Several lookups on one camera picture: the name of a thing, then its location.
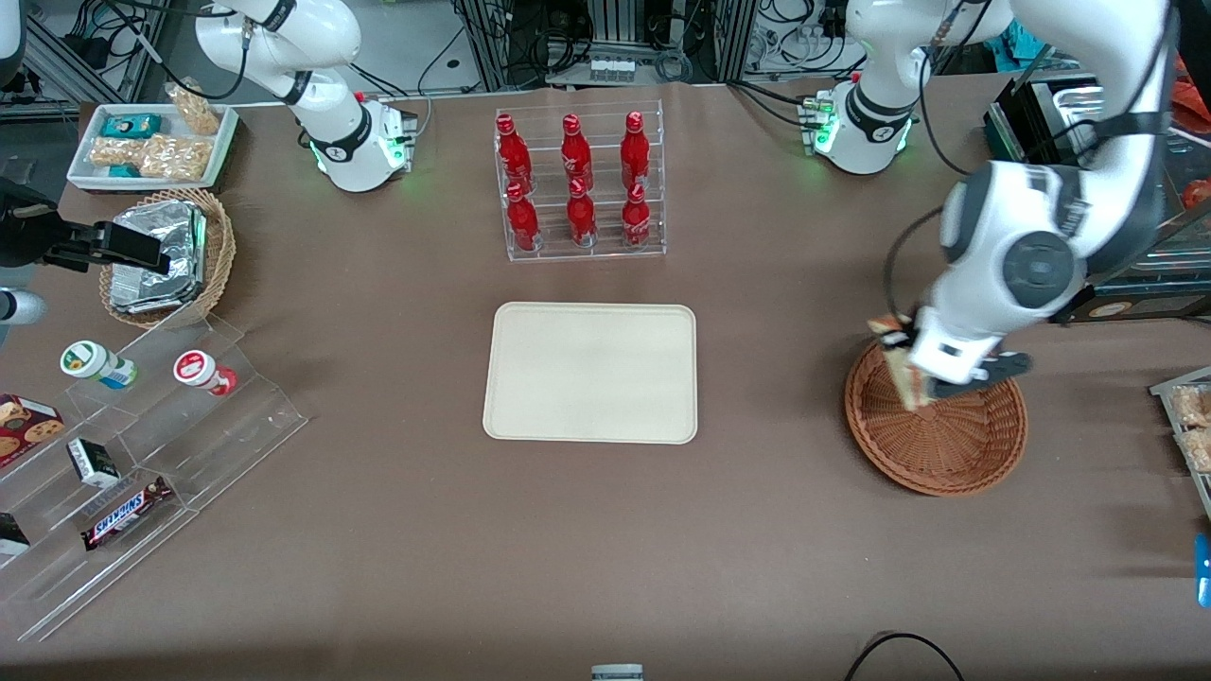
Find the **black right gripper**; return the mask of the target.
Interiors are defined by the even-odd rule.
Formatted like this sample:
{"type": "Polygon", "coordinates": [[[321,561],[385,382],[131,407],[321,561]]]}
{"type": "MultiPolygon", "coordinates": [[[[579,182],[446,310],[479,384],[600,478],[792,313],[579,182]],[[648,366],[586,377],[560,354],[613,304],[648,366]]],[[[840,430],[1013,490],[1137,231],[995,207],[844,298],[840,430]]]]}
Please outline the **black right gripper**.
{"type": "Polygon", "coordinates": [[[160,238],[127,227],[69,225],[63,231],[58,206],[15,182],[1,182],[1,267],[58,267],[88,271],[98,259],[168,275],[170,257],[160,238]]]}

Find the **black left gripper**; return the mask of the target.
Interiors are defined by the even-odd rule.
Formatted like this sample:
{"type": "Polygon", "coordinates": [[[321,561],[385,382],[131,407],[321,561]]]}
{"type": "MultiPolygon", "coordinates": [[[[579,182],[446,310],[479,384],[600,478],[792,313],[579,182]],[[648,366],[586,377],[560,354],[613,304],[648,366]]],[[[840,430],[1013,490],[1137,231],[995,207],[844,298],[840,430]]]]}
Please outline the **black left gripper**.
{"type": "MultiPolygon", "coordinates": [[[[912,326],[890,326],[884,332],[886,351],[911,351],[917,339],[912,326]]],[[[953,382],[934,376],[932,397],[953,397],[960,393],[982,391],[991,382],[1005,382],[1018,374],[1026,374],[1032,368],[1032,357],[1026,353],[999,351],[983,357],[983,365],[972,368],[965,382],[953,382]]]]}

